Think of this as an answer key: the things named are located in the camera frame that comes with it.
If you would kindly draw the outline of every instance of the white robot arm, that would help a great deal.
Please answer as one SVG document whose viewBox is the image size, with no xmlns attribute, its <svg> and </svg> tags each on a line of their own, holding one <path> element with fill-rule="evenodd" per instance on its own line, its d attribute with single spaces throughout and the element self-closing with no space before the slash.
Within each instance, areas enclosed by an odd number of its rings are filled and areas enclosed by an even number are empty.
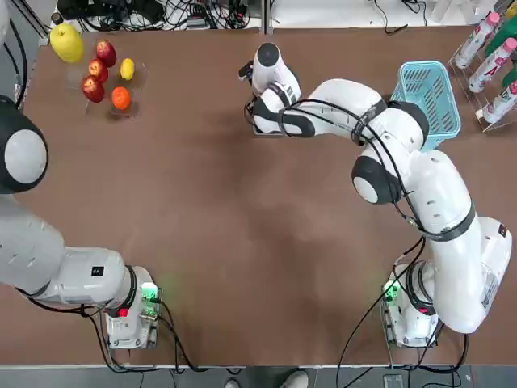
<svg viewBox="0 0 517 388">
<path fill-rule="evenodd" d="M 0 97 L 0 282 L 44 303 L 97 306 L 106 313 L 112 348 L 156 343 L 159 292 L 141 267 L 105 248 L 66 247 L 47 222 L 11 194 L 35 187 L 48 167 L 41 131 Z"/>
<path fill-rule="evenodd" d="M 400 279 L 411 295 L 399 293 L 389 303 L 396 342 L 425 345 L 438 322 L 435 313 L 452 330 L 474 332 L 506 271 L 512 237 L 499 221 L 476 214 L 446 154 L 420 152 L 428 123 L 418 106 L 386 103 L 370 87 L 345 79 L 325 81 L 299 100 L 299 83 L 271 43 L 260 47 L 243 74 L 253 85 L 248 112 L 257 135 L 349 138 L 363 146 L 351 178 L 365 200 L 387 204 L 399 201 L 403 188 L 409 193 L 418 228 L 431 242 L 431 258 L 417 262 Z M 397 318 L 400 311 L 402 319 Z"/>
</svg>

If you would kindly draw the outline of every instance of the tabletop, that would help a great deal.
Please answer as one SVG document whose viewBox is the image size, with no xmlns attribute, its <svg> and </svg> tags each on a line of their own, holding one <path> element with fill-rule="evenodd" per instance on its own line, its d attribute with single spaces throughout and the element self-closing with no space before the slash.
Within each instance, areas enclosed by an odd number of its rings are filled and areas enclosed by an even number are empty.
<svg viewBox="0 0 517 388">
<path fill-rule="evenodd" d="M 394 260 L 417 232 L 392 206 L 363 201 L 351 184 L 359 149 L 337 137 L 253 136 L 243 117 L 249 85 L 237 71 L 274 40 L 303 95 L 329 78 L 390 95 L 405 61 L 445 62 L 468 27 L 114 33 L 110 41 L 148 68 L 138 116 L 85 115 L 84 97 L 63 88 L 65 65 L 42 48 L 25 113 L 44 132 L 48 174 L 22 204 L 72 247 L 108 247 L 149 269 L 164 288 L 179 335 L 198 365 L 335 365 L 351 330 L 380 294 Z M 512 128 L 481 133 L 458 90 L 460 135 L 444 142 L 476 209 L 517 230 Z M 489 317 L 471 335 L 470 364 L 517 364 L 507 328 L 517 264 L 512 260 Z M 101 364 L 91 325 L 36 309 L 2 286 L 9 309 L 0 364 Z M 172 365 L 166 331 L 154 350 L 124 352 L 134 365 Z M 461 336 L 444 331 L 427 364 L 455 364 Z M 415 350 L 393 350 L 414 363 Z M 378 309 L 343 364 L 385 365 Z"/>
</svg>

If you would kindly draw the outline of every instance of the yellow lemon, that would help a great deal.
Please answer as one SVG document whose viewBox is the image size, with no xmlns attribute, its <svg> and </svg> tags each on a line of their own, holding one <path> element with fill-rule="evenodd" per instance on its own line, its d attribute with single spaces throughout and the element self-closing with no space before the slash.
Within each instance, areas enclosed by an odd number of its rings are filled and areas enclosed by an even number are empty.
<svg viewBox="0 0 517 388">
<path fill-rule="evenodd" d="M 135 62 L 130 58 L 126 58 L 120 64 L 120 77 L 129 81 L 135 74 Z"/>
<path fill-rule="evenodd" d="M 79 62 L 84 53 L 84 44 L 77 30 L 68 23 L 55 26 L 50 32 L 50 45 L 63 61 Z"/>
</svg>

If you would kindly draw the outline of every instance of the red apple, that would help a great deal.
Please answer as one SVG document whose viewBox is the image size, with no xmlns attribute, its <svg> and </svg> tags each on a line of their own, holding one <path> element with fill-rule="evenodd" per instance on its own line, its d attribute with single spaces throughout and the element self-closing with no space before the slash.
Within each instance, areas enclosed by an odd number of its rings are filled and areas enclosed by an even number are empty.
<svg viewBox="0 0 517 388">
<path fill-rule="evenodd" d="M 107 67 L 112 67 L 116 63 L 116 51 L 107 40 L 97 42 L 97 58 Z"/>
<path fill-rule="evenodd" d="M 90 62 L 88 65 L 88 73 L 90 73 L 92 77 L 97 78 L 101 83 L 107 80 L 107 67 L 99 59 L 94 59 Z"/>
<path fill-rule="evenodd" d="M 82 93 L 93 103 L 100 103 L 104 98 L 104 86 L 96 78 L 89 75 L 82 80 Z"/>
</svg>

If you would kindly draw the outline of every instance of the plastic basket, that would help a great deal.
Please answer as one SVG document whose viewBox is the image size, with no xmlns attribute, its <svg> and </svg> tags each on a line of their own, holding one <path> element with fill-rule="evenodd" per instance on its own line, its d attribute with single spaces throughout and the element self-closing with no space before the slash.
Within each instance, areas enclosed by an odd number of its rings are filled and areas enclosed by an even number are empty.
<svg viewBox="0 0 517 388">
<path fill-rule="evenodd" d="M 398 70 L 391 99 L 417 104 L 429 121 L 422 150 L 433 150 L 460 131 L 461 120 L 447 69 L 437 61 L 406 62 Z"/>
</svg>

